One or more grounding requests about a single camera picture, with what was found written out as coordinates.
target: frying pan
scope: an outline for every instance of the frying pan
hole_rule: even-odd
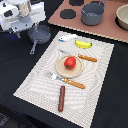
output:
[[[116,11],[116,15],[118,17],[119,25],[128,30],[128,4],[119,7]]]
[[[28,31],[30,40],[34,43],[30,54],[34,54],[36,44],[44,44],[50,40],[51,33],[49,27],[45,25],[37,25],[30,28]]]

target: pan handle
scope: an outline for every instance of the pan handle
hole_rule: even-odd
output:
[[[31,51],[30,51],[30,54],[34,54],[37,41],[38,41],[38,40],[34,40],[34,45],[33,45],[32,49],[31,49]]]
[[[99,2],[99,5],[100,5],[101,3],[104,3],[104,8],[105,8],[106,2],[105,2],[104,0],[101,0],[101,1]]]

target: cookware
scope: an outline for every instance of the cookware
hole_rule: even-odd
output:
[[[119,7],[116,11],[116,15],[118,17],[119,25],[128,30],[128,4]]]
[[[74,81],[69,80],[67,78],[58,77],[56,74],[53,74],[53,73],[51,73],[49,71],[44,72],[44,75],[46,77],[49,77],[52,80],[61,80],[61,81],[65,82],[65,83],[67,83],[67,84],[74,85],[74,86],[76,86],[78,88],[81,88],[81,89],[84,89],[85,88],[85,86],[83,84],[74,82]]]
[[[97,25],[102,21],[106,2],[101,0],[99,3],[89,3],[83,6],[81,21],[86,25]]]
[[[36,44],[44,44],[44,43],[48,42],[51,37],[49,27],[47,27],[45,25],[33,26],[28,31],[28,35],[30,37],[30,40],[32,42],[34,42],[34,45],[30,51],[30,54],[34,54]]]
[[[64,53],[64,54],[71,54],[70,52],[67,52],[67,51],[64,51],[64,50],[61,50],[61,49],[58,49],[58,50],[59,50],[60,52]],[[80,55],[80,54],[76,54],[76,53],[72,53],[72,55],[76,55],[76,56],[78,56],[79,58],[85,59],[85,60],[88,60],[88,61],[97,62],[97,59],[92,58],[92,57],[88,57],[88,56],[84,56],[84,55]]]

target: gray pot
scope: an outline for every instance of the gray pot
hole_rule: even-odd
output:
[[[86,25],[97,25],[102,21],[106,2],[101,0],[98,3],[89,3],[83,6],[81,21]]]

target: plate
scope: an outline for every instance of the plate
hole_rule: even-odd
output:
[[[75,65],[75,67],[73,69],[68,70],[64,66],[64,62],[65,62],[65,60],[69,56],[73,56],[73,55],[65,55],[65,56],[62,56],[56,62],[56,70],[57,70],[58,74],[61,75],[64,78],[74,78],[74,77],[77,77],[83,71],[83,63],[82,63],[82,60],[80,58],[78,58],[77,56],[73,56],[76,59],[76,65]]]

